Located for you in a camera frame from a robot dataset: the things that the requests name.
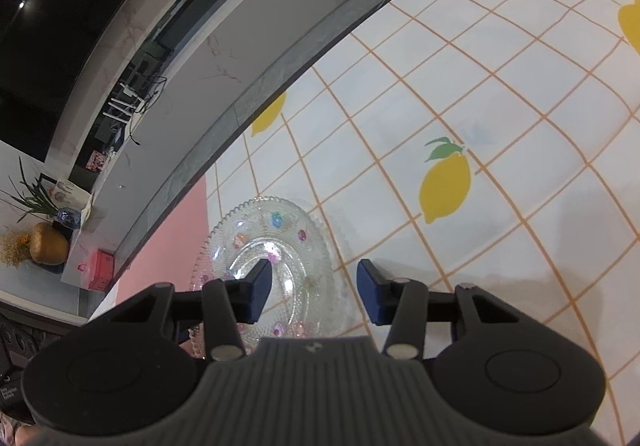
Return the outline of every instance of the green leaf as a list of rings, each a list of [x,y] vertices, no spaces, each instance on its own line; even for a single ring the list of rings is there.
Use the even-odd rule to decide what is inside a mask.
[[[54,211],[54,213],[57,213],[58,207],[56,206],[56,204],[53,203],[53,201],[51,200],[51,197],[49,196],[49,193],[47,192],[46,188],[42,185],[40,181],[36,182],[36,187],[39,188],[39,190],[42,192],[43,198],[46,200],[47,204],[49,204],[50,208]]]
[[[35,193],[35,191],[33,190],[33,188],[32,188],[30,185],[28,185],[26,182],[20,182],[20,184],[22,184],[23,186],[27,186],[27,190],[28,190],[32,195],[34,195],[34,196],[33,196],[33,198],[35,198],[36,193]]]
[[[46,213],[41,213],[40,211],[38,211],[37,209],[30,209],[29,211],[25,211],[25,213],[23,214],[23,216],[21,216],[18,221],[16,223],[20,223],[22,222],[22,220],[24,219],[24,217],[26,217],[27,215],[34,215],[36,213],[40,213],[42,215],[45,215]]]
[[[0,191],[2,191],[2,193],[6,194],[9,198],[11,198],[11,200],[19,203],[21,206],[24,205],[24,200],[14,197],[11,193],[8,193],[7,191],[4,191],[4,190],[0,190]]]
[[[10,195],[9,193],[7,193],[14,201],[18,202],[20,205],[22,206],[27,206],[30,207],[30,203],[27,201],[27,199],[25,199],[20,193],[18,193],[18,197],[14,197],[13,195]]]
[[[46,199],[43,197],[42,192],[40,191],[40,189],[38,189],[37,185],[31,186],[26,183],[23,183],[23,184],[27,186],[27,189],[34,196],[34,199],[38,203],[38,205],[43,207],[49,207]]]
[[[436,159],[446,159],[449,155],[455,152],[462,153],[462,148],[457,144],[452,144],[450,142],[442,144],[431,152],[431,155],[429,155],[429,158],[426,160],[426,162]]]
[[[433,144],[434,142],[447,142],[447,143],[451,144],[451,141],[450,141],[449,137],[439,137],[437,139],[429,141],[427,144],[425,144],[425,146]]]
[[[24,199],[24,196],[22,196],[22,193],[20,193],[20,191],[18,191],[18,188],[15,187],[14,181],[11,180],[11,177],[9,177],[9,182],[11,182],[11,185],[14,187],[14,190],[18,194],[18,196]]]
[[[18,155],[18,163],[20,164],[20,175],[22,175],[22,181],[26,183],[27,179],[24,176],[24,168],[22,167],[22,157],[20,157],[19,155]]]

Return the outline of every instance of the marble surface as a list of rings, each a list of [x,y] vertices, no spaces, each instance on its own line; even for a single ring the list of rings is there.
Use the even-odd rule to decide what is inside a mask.
[[[127,141],[111,164],[63,281],[78,285],[77,266],[91,249],[116,251],[134,225],[143,227],[143,220],[136,223],[140,214],[196,142],[285,50],[344,1],[228,0],[220,7],[173,61],[163,94],[135,128],[140,145]]]

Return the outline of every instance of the yellow lemon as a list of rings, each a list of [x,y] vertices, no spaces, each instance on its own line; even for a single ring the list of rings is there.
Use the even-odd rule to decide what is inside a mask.
[[[265,131],[273,124],[273,122],[278,118],[278,115],[280,115],[286,98],[287,92],[279,96],[279,98],[273,101],[267,109],[260,114],[260,117],[258,117],[258,119],[256,119],[251,125],[251,137],[254,137],[261,131]]]
[[[471,187],[471,170],[462,148],[445,137],[433,142],[443,144],[431,153],[428,161],[441,160],[428,171],[420,187],[420,206],[426,223],[458,210]]]
[[[618,22],[629,44],[640,54],[640,0],[621,7]]]

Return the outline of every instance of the clear glass dish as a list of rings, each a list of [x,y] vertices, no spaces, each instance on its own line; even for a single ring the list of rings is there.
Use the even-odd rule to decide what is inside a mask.
[[[284,199],[259,197],[222,219],[200,252],[191,290],[212,279],[243,278],[261,258],[271,262],[273,284],[260,320],[238,325],[247,353],[264,336],[330,336],[338,317],[326,243],[308,214]],[[190,334],[194,355],[203,358],[202,330],[201,324]]]

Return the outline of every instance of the pink surface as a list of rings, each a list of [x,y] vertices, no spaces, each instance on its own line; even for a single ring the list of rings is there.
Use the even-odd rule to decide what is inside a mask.
[[[118,283],[120,303],[149,285],[168,281],[177,291],[189,289],[191,272],[209,236],[204,177],[169,214]]]

